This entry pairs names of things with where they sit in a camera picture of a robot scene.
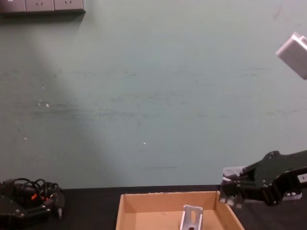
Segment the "wall socket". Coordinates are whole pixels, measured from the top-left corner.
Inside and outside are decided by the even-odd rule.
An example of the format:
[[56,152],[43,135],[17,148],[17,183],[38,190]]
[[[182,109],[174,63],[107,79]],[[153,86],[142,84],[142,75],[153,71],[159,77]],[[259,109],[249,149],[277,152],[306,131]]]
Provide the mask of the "wall socket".
[[56,11],[83,10],[83,0],[54,0]]
[[0,0],[0,13],[25,12],[24,0]]
[[52,0],[25,0],[27,12],[54,11]]

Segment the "open cardboard box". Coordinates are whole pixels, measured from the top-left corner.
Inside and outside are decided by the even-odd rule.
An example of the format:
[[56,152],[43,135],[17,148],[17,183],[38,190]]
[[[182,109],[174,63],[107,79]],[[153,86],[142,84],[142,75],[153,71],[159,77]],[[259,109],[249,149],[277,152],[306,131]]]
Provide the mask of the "open cardboard box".
[[121,195],[116,230],[179,230],[183,206],[203,208],[203,230],[244,230],[219,192]]

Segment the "black table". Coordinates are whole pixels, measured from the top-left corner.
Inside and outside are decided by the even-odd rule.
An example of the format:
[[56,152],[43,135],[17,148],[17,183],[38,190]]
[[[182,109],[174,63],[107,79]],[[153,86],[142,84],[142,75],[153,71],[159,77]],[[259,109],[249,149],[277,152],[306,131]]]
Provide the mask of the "black table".
[[[51,218],[47,223],[29,229],[114,230],[121,194],[217,189],[216,185],[69,189],[65,190],[66,212],[63,220]],[[306,230],[307,191],[303,192],[302,199],[283,202],[275,207],[253,203],[244,204],[242,209],[234,211],[245,230]]]

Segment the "metal bracket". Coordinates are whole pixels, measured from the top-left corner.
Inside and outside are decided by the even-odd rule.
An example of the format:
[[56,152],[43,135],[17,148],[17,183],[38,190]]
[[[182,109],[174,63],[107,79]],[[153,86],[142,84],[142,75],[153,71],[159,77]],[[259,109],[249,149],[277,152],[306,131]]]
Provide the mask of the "metal bracket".
[[[202,208],[184,205],[180,230],[202,230]],[[192,218],[192,212],[195,213],[195,219]]]

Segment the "white object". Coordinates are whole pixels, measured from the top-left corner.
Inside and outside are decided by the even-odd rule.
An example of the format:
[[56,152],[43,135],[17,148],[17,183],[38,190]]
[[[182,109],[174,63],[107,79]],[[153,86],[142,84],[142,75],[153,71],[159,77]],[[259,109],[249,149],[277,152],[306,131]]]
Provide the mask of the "white object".
[[307,182],[307,173],[302,174],[302,175],[298,175],[298,180],[300,181],[300,183],[306,183]]
[[223,168],[223,175],[224,176],[231,176],[233,174],[236,174],[237,176],[240,175],[240,172],[242,172],[242,169],[245,167],[243,166],[238,166],[238,167],[226,167]]
[[295,32],[276,51],[276,55],[302,79],[307,79],[307,40],[304,36]]

